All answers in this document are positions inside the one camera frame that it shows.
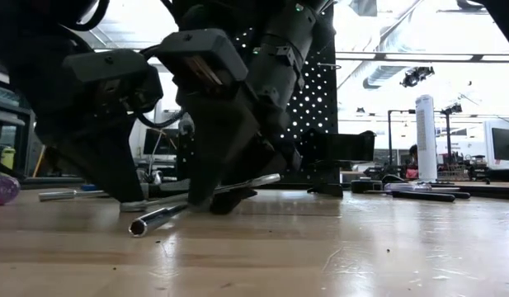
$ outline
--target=black pegboard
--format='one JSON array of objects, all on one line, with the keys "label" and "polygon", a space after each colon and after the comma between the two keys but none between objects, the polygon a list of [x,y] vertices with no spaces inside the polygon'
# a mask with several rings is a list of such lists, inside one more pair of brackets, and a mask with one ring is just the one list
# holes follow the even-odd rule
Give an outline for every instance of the black pegboard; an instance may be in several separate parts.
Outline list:
[{"label": "black pegboard", "polygon": [[[323,12],[327,23],[332,24],[332,6]],[[239,32],[232,42],[239,54],[248,55],[252,51],[249,41],[254,30],[246,28]],[[293,140],[300,150],[301,135],[311,128],[320,133],[337,133],[337,74],[334,68],[323,64],[335,65],[335,45],[333,35],[321,35],[316,38],[302,68],[304,88],[293,93],[287,106],[291,125],[281,135],[282,139]],[[182,136],[177,150],[178,179],[189,177],[191,164],[196,161],[193,153],[193,138]],[[311,183],[318,180],[339,182],[339,170],[317,172],[316,169],[304,166],[299,172],[284,175],[282,183]]]}]

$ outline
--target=wooden tabletop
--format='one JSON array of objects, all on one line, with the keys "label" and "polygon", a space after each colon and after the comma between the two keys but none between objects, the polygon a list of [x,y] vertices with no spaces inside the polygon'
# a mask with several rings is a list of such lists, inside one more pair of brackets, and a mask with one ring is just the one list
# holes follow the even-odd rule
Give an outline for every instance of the wooden tabletop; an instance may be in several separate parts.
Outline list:
[{"label": "wooden tabletop", "polygon": [[260,191],[130,238],[111,199],[0,207],[0,297],[509,296],[509,201]]}]

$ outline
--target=white cylinder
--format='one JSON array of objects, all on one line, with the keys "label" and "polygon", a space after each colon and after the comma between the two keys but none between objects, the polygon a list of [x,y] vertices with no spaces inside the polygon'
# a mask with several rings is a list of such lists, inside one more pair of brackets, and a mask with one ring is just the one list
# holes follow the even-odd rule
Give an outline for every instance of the white cylinder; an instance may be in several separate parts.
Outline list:
[{"label": "white cylinder", "polygon": [[434,126],[434,98],[422,95],[416,99],[417,166],[419,179],[437,179],[436,128]]}]

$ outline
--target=computer monitor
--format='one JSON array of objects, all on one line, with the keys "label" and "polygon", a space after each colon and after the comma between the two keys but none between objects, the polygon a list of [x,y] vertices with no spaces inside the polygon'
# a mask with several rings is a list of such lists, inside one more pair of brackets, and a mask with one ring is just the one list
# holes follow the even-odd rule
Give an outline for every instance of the computer monitor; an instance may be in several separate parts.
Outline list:
[{"label": "computer monitor", "polygon": [[177,137],[179,134],[178,129],[164,129],[161,140],[159,140],[157,149],[155,149],[155,145],[157,144],[157,137],[159,136],[158,130],[155,129],[147,129],[146,130],[146,138],[144,139],[144,151],[145,155],[175,155],[177,154],[177,148],[179,147],[179,138]]},{"label": "computer monitor", "polygon": [[495,160],[509,161],[509,130],[493,128],[493,148]]}]

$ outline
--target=purple object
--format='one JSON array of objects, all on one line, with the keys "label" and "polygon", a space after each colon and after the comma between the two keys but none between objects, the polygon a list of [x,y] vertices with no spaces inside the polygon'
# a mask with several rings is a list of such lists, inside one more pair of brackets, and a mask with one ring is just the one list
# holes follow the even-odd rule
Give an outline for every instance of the purple object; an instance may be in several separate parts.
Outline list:
[{"label": "purple object", "polygon": [[14,200],[20,193],[20,188],[16,178],[0,176],[0,205]]}]

